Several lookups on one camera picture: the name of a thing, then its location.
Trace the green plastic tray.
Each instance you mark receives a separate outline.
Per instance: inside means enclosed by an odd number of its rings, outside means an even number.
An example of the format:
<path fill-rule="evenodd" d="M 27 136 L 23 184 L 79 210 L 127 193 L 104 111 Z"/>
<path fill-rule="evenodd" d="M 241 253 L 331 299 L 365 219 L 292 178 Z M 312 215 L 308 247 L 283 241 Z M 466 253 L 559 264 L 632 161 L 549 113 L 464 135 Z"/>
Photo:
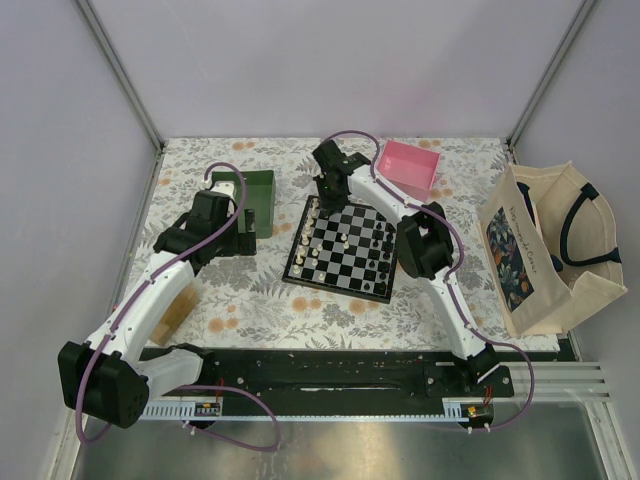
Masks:
<path fill-rule="evenodd" d="M 268 239 L 272 236 L 274 221 L 274 203 L 276 182 L 274 170 L 241 171 L 247 186 L 245 209 L 254 210 L 254 230 L 257 239 Z M 241 188 L 238 177 L 230 170 L 214 170 L 211 174 L 213 185 L 217 182 L 233 182 L 235 184 L 234 199 L 239 202 Z M 238 231 L 244 233 L 245 216 L 238 218 Z"/>

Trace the black white chess board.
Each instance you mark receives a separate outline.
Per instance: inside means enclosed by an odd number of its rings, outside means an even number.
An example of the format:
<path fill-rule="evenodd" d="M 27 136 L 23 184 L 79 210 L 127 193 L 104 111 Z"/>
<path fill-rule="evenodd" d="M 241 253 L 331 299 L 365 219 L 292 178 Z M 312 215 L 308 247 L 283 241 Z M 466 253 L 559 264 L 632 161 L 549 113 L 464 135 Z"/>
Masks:
<path fill-rule="evenodd" d="M 310 195 L 282 280 L 388 304 L 396 265 L 395 226 L 376 209 L 349 202 L 326 215 L 319 197 Z"/>

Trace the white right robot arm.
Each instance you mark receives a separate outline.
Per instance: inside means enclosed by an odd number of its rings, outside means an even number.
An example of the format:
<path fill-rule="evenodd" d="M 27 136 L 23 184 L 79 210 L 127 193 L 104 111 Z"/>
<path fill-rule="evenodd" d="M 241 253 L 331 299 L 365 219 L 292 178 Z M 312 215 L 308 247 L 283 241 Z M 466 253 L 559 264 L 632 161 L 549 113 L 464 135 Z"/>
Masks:
<path fill-rule="evenodd" d="M 397 260 L 410 277 L 423 285 L 439 312 L 456 357 L 455 383 L 464 394 L 486 389 L 499 360 L 477 324 L 461 293 L 455 271 L 464 259 L 461 240 L 437 203 L 420 205 L 375 172 L 374 163 L 361 153 L 348 155 L 326 139 L 312 152 L 320 167 L 314 177 L 323 211 L 341 211 L 351 196 L 366 202 L 396 231 Z"/>

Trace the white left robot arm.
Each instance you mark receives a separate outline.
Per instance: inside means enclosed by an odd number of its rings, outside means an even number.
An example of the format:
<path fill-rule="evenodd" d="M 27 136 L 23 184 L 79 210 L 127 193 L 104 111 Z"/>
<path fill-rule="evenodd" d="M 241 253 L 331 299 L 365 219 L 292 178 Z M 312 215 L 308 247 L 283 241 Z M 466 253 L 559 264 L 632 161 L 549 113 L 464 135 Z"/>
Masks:
<path fill-rule="evenodd" d="M 67 342 L 58 354 L 65 404 L 78 417 L 89 415 L 128 428 L 147 403 L 185 385 L 196 395 L 216 386 L 215 368 L 195 347 L 173 347 L 144 361 L 142 351 L 178 295 L 217 257 L 253 255 L 255 235 L 238 230 L 238 218 L 252 219 L 230 182 L 196 193 L 191 209 L 157 239 L 133 290 L 82 343 Z"/>

